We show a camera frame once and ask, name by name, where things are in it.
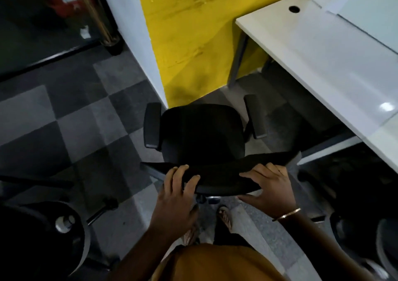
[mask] foot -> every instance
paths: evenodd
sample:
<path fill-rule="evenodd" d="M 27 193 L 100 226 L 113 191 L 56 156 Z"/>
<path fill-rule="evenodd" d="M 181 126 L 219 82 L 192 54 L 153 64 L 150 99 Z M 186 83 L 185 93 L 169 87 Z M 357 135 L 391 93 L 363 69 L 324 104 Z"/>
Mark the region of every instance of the foot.
<path fill-rule="evenodd" d="M 232 231 L 232 216 L 228 207 L 225 205 L 221 205 L 217 209 L 217 217 L 221 219 L 221 221 L 226 225 L 229 231 Z"/>
<path fill-rule="evenodd" d="M 199 237 L 199 226 L 195 223 L 192 228 L 182 236 L 182 243 L 185 246 L 190 246 L 195 243 L 196 239 Z"/>

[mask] black pants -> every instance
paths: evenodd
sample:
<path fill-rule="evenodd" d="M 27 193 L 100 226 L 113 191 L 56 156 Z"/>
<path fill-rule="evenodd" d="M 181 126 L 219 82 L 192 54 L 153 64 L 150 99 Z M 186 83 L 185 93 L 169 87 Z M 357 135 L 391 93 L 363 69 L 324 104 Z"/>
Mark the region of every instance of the black pants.
<path fill-rule="evenodd" d="M 214 230 L 213 244 L 218 246 L 246 246 L 254 249 L 241 235 L 231 233 L 218 216 L 216 219 L 216 228 Z"/>

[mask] black office chair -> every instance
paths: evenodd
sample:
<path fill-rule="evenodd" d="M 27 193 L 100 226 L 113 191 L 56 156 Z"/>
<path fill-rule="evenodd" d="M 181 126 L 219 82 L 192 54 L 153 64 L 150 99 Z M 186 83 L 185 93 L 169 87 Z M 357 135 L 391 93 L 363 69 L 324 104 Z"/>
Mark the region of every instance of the black office chair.
<path fill-rule="evenodd" d="M 246 194 L 260 187 L 239 176 L 256 164 L 272 162 L 296 164 L 297 152 L 263 153 L 245 157 L 245 143 L 251 135 L 265 137 L 264 118 L 256 95 L 244 97 L 249 122 L 243 129 L 239 113 L 219 104 L 190 104 L 166 110 L 161 114 L 160 103 L 149 103 L 144 118 L 144 144 L 163 154 L 164 163 L 141 163 L 141 169 L 152 177 L 164 180 L 167 171 L 188 164 L 183 176 L 186 183 L 193 175 L 201 179 L 196 187 L 198 202 L 213 197 Z"/>

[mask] forearm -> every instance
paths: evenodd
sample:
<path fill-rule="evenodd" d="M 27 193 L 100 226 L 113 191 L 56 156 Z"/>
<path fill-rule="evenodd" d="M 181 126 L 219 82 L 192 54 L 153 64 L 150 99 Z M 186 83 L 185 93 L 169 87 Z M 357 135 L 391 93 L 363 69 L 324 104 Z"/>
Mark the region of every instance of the forearm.
<path fill-rule="evenodd" d="M 308 218 L 297 213 L 282 219 L 281 224 L 307 255 L 323 281 L 335 281 L 342 277 L 348 280 L 373 280 L 368 272 Z"/>
<path fill-rule="evenodd" d="M 148 229 L 107 281 L 147 281 L 172 243 L 167 236 Z"/>

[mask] person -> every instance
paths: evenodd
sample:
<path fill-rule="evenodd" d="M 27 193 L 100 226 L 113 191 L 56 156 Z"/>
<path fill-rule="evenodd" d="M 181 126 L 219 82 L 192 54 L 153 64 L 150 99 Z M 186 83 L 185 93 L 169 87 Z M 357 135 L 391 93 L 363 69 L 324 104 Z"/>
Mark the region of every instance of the person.
<path fill-rule="evenodd" d="M 213 244 L 178 246 L 162 258 L 178 238 L 186 235 L 192 243 L 192 231 L 198 218 L 193 206 L 200 176 L 190 179 L 182 189 L 182 176 L 188 165 L 175 167 L 167 174 L 159 193 L 149 228 L 131 251 L 110 272 L 108 281 L 136 280 L 273 280 L 284 277 L 272 264 L 238 234 L 231 233 L 233 221 L 226 207 L 217 211 Z M 371 274 L 349 258 L 340 247 L 317 228 L 297 208 L 285 167 L 272 163 L 256 165 L 240 173 L 262 188 L 259 196 L 238 198 L 256 207 L 279 223 L 302 248 L 323 281 L 373 280 Z"/>

